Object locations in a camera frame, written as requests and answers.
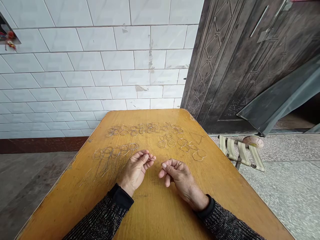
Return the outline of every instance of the concrete floor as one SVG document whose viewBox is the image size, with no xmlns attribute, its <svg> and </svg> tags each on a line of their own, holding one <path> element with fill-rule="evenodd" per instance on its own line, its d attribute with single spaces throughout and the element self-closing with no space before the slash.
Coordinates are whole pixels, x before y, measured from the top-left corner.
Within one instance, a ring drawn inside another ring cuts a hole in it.
<svg viewBox="0 0 320 240">
<path fill-rule="evenodd" d="M 219 145 L 218 138 L 212 138 Z M 240 173 L 296 240 L 320 236 L 320 134 L 270 135 L 259 151 L 266 172 Z M 0 155 L 0 232 L 12 240 L 76 152 Z"/>
</svg>

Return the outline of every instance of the sleeve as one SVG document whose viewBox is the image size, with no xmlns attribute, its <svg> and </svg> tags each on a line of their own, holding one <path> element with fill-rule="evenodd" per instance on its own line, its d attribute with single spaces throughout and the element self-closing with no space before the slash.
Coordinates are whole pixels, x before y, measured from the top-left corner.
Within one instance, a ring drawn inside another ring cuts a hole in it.
<svg viewBox="0 0 320 240">
<path fill-rule="evenodd" d="M 112 239 L 133 203 L 133 199 L 116 183 L 63 240 Z"/>
<path fill-rule="evenodd" d="M 265 240 L 245 222 L 221 207 L 210 195 L 207 196 L 210 199 L 209 205 L 203 211 L 196 212 L 196 215 L 217 240 Z"/>
</svg>

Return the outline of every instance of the wooden table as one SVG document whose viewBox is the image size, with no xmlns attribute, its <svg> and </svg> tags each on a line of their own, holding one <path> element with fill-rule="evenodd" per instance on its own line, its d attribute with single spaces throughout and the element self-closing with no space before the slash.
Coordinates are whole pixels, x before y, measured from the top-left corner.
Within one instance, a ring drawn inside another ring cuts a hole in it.
<svg viewBox="0 0 320 240">
<path fill-rule="evenodd" d="M 185 153 L 180 150 L 179 145 L 159 148 L 158 135 L 165 132 L 105 137 L 111 126 L 151 122 L 178 124 L 184 131 L 185 139 L 189 141 L 193 141 L 190 132 L 203 135 L 197 146 L 207 152 L 207 157 L 196 162 L 192 157 L 193 150 Z M 159 161 L 175 158 L 185 162 L 205 193 L 210 194 L 224 208 L 266 239 L 293 239 L 248 182 L 184 109 L 109 112 L 33 213 L 19 239 L 61 239 L 112 188 L 111 184 L 107 185 L 111 171 L 99 178 L 102 180 L 100 183 L 99 179 L 94 182 L 94 178 L 84 181 L 87 173 L 96 167 L 97 162 L 92 158 L 95 150 L 133 142 L 140 145 L 139 150 L 148 149 Z M 210 236 L 191 209 L 176 194 L 174 184 L 166 188 L 163 179 L 158 179 L 160 168 L 160 163 L 155 162 L 147 171 L 142 185 L 133 195 L 135 203 L 123 219 L 115 238 L 209 239 Z"/>
</svg>

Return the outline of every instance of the wall tile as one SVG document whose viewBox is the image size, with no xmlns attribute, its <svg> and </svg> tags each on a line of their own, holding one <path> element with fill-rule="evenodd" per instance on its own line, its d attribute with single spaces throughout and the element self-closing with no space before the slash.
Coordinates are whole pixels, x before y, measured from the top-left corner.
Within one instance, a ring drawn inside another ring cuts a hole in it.
<svg viewBox="0 0 320 240">
<path fill-rule="evenodd" d="M 27 113 L 26 116 L 31 122 L 52 122 L 47 113 Z"/>
<path fill-rule="evenodd" d="M 104 110 L 127 110 L 126 100 L 102 100 Z"/>
<path fill-rule="evenodd" d="M 192 49 L 167 50 L 166 68 L 189 68 Z"/>
<path fill-rule="evenodd" d="M 96 120 L 93 112 L 72 112 L 75 121 Z"/>
<path fill-rule="evenodd" d="M 54 27 L 43 0 L 2 0 L 19 28 Z"/>
<path fill-rule="evenodd" d="M 95 129 L 99 125 L 100 121 L 87 121 L 87 123 L 91 129 Z"/>
<path fill-rule="evenodd" d="M 48 115 L 52 118 L 54 122 L 74 121 L 74 118 L 70 112 L 55 112 L 48 113 Z"/>
<path fill-rule="evenodd" d="M 127 109 L 150 109 L 150 99 L 126 99 Z"/>
<path fill-rule="evenodd" d="M 89 129 L 86 121 L 72 121 L 66 122 L 70 129 Z"/>
<path fill-rule="evenodd" d="M 117 50 L 112 27 L 77 28 L 84 51 Z"/>
<path fill-rule="evenodd" d="M 189 69 L 179 69 L 179 77 L 178 77 L 178 83 L 179 85 L 185 85 L 187 74 Z"/>
<path fill-rule="evenodd" d="M 50 52 L 83 51 L 75 28 L 43 28 L 40 33 Z"/>
<path fill-rule="evenodd" d="M 113 27 L 117 50 L 150 49 L 150 27 Z"/>
<path fill-rule="evenodd" d="M 46 72 L 74 70 L 67 53 L 36 53 L 35 56 Z"/>
<path fill-rule="evenodd" d="M 2 90 L 2 92 L 12 101 L 12 102 L 32 102 L 36 99 L 32 96 L 28 89 L 11 89 Z"/>
<path fill-rule="evenodd" d="M 86 0 L 45 0 L 56 27 L 92 26 Z"/>
<path fill-rule="evenodd" d="M 169 24 L 170 0 L 130 0 L 132 25 Z"/>
<path fill-rule="evenodd" d="M 50 130 L 70 129 L 65 122 L 49 122 L 49 123 L 46 123 L 46 125 Z"/>
<path fill-rule="evenodd" d="M 86 72 L 62 72 L 68 87 L 94 86 L 90 71 Z"/>
<path fill-rule="evenodd" d="M 151 49 L 177 49 L 184 47 L 187 25 L 151 26 Z"/>
<path fill-rule="evenodd" d="M 196 41 L 196 36 L 198 32 L 199 25 L 188 25 L 186 41 L 184 43 L 184 48 L 193 48 L 194 42 Z"/>
<path fill-rule="evenodd" d="M 57 101 L 52 102 L 58 112 L 76 112 L 80 111 L 76 101 Z"/>
<path fill-rule="evenodd" d="M 68 53 L 75 71 L 104 70 L 100 52 Z"/>
<path fill-rule="evenodd" d="M 137 91 L 138 98 L 161 98 L 163 86 L 140 86 L 146 91 Z"/>
<path fill-rule="evenodd" d="M 179 69 L 155 69 L 150 71 L 151 85 L 177 84 Z"/>
<path fill-rule="evenodd" d="M 101 52 L 106 70 L 134 69 L 133 51 Z"/>
<path fill-rule="evenodd" d="M 2 75 L 13 88 L 40 88 L 31 73 L 9 73 Z"/>
<path fill-rule="evenodd" d="M 32 75 L 43 88 L 67 86 L 60 72 L 33 73 Z"/>
<path fill-rule="evenodd" d="M 109 87 L 84 87 L 87 99 L 112 99 Z"/>
<path fill-rule="evenodd" d="M 62 100 L 87 99 L 82 87 L 56 88 Z"/>
<path fill-rule="evenodd" d="M 17 44 L 17 53 L 49 52 L 38 29 L 16 29 L 14 33 L 21 44 Z"/>
<path fill-rule="evenodd" d="M 121 71 L 122 84 L 125 86 L 149 85 L 149 70 Z"/>
<path fill-rule="evenodd" d="M 16 73 L 43 72 L 42 67 L 33 53 L 7 54 L 2 57 Z"/>
<path fill-rule="evenodd" d="M 56 112 L 57 111 L 51 102 L 30 102 L 27 104 L 29 105 L 29 107 L 31 107 L 31 109 L 34 112 L 44 113 L 44 112 Z"/>
<path fill-rule="evenodd" d="M 100 100 L 77 101 L 80 111 L 100 111 L 103 110 Z"/>
<path fill-rule="evenodd" d="M 154 98 L 150 99 L 150 109 L 173 108 L 174 98 Z"/>
<path fill-rule="evenodd" d="M 169 24 L 199 24 L 204 0 L 171 0 Z"/>
<path fill-rule="evenodd" d="M 166 50 L 133 51 L 135 69 L 163 69 Z"/>
<path fill-rule="evenodd" d="M 62 133 L 66 137 L 83 137 L 83 133 L 80 129 L 62 130 Z"/>
<path fill-rule="evenodd" d="M 121 86 L 120 71 L 91 71 L 96 86 Z"/>
<path fill-rule="evenodd" d="M 163 98 L 182 98 L 184 85 L 163 86 Z"/>
<path fill-rule="evenodd" d="M 4 103 L 3 106 L 11 113 L 33 113 L 26 103 Z"/>
<path fill-rule="evenodd" d="M 5 114 L 3 115 L 10 123 L 25 123 L 31 120 L 24 113 Z"/>
<path fill-rule="evenodd" d="M 109 111 L 94 111 L 93 114 L 97 120 L 102 120 Z"/>
<path fill-rule="evenodd" d="M 130 25 L 129 0 L 87 0 L 94 26 Z"/>
<path fill-rule="evenodd" d="M 113 99 L 137 98 L 135 86 L 110 87 Z"/>
</svg>

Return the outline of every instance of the left hand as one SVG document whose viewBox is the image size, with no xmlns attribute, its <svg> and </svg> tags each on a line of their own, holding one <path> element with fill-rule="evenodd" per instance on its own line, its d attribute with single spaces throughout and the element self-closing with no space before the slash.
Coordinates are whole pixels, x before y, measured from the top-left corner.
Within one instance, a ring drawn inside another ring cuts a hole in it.
<svg viewBox="0 0 320 240">
<path fill-rule="evenodd" d="M 146 170 L 151 167 L 156 156 L 149 150 L 136 152 L 127 162 L 124 171 L 118 180 L 118 185 L 132 197 L 134 191 L 141 185 Z"/>
</svg>

